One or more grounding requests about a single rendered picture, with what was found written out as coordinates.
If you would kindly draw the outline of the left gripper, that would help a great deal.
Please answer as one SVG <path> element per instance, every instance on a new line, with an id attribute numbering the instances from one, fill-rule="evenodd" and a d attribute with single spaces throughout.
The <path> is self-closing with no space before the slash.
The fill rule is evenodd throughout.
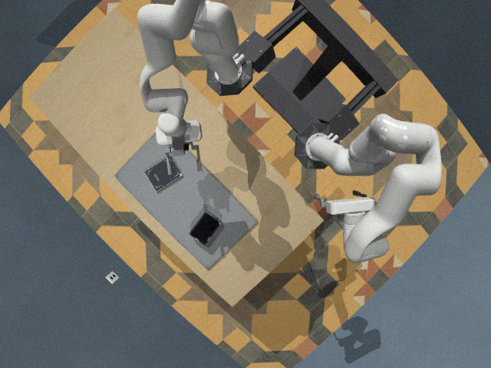
<path id="1" fill-rule="evenodd" d="M 355 195 L 364 198 L 340 199 L 324 202 L 324 199 L 320 198 L 320 195 L 317 193 L 313 195 L 313 197 L 314 199 L 320 201 L 320 206 L 326 207 L 326 212 L 331 215 L 342 214 L 347 216 L 359 216 L 364 215 L 365 212 L 369 212 L 376 206 L 375 198 L 367 197 L 367 195 L 353 190 L 353 196 Z"/>

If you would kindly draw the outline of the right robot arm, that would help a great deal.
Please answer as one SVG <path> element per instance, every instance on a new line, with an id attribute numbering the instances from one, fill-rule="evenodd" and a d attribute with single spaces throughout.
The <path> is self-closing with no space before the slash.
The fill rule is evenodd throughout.
<path id="1" fill-rule="evenodd" d="M 174 5 L 143 6 L 138 11 L 137 22 L 147 57 L 147 65 L 140 75 L 143 104 L 150 112 L 163 112 L 158 118 L 158 127 L 172 135 L 173 156 L 183 156 L 185 150 L 189 150 L 189 144 L 184 144 L 184 133 L 191 127 L 183 119 L 188 94 L 183 88 L 151 89 L 149 79 L 174 64 L 173 40 L 183 40 L 192 29 L 190 43 L 213 68 L 217 81 L 235 83 L 242 75 L 240 61 L 245 56 L 233 57 L 239 48 L 239 36 L 232 11 L 218 2 L 175 0 Z"/>

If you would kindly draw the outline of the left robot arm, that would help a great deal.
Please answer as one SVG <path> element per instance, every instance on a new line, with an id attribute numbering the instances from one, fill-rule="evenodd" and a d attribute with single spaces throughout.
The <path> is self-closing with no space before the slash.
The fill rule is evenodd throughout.
<path id="1" fill-rule="evenodd" d="M 343 221 L 344 252 L 349 261 L 360 263 L 382 257 L 389 243 L 381 234 L 403 221 L 417 196 L 431 196 L 440 188 L 438 134 L 430 125 L 395 120 L 382 113 L 349 149 L 334 143 L 339 137 L 330 139 L 333 135 L 312 135 L 305 151 L 309 158 L 321 160 L 340 176 L 372 176 L 392 163 L 396 153 L 416 154 L 417 164 L 401 164 L 392 170 L 376 206 L 367 214 L 337 215 L 338 221 Z"/>

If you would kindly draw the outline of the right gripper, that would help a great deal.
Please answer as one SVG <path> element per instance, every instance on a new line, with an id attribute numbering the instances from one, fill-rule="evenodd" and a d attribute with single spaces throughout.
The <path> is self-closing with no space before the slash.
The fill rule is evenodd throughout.
<path id="1" fill-rule="evenodd" d="M 201 125 L 197 120 L 191 120 L 187 121 L 187 123 L 190 123 L 191 126 L 189 126 L 184 133 L 184 144 L 191 144 L 192 150 L 196 150 L 197 152 L 197 169 L 198 172 L 202 171 L 201 167 L 201 160 L 200 160 L 200 155 L 199 155 L 199 146 L 198 145 L 193 145 L 193 142 L 198 142 L 202 139 L 202 129 Z M 166 154 L 166 163 L 167 163 L 167 169 L 168 169 L 168 175 L 173 174 L 173 169 L 172 169 L 172 163 L 170 163 L 169 159 L 169 153 L 171 153 L 171 147 L 172 147 L 172 136 L 169 136 L 162 131 L 160 131 L 159 127 L 157 126 L 156 128 L 156 135 L 157 135 L 157 143 L 161 146 L 168 146 L 169 149 L 164 149 L 164 153 Z"/>

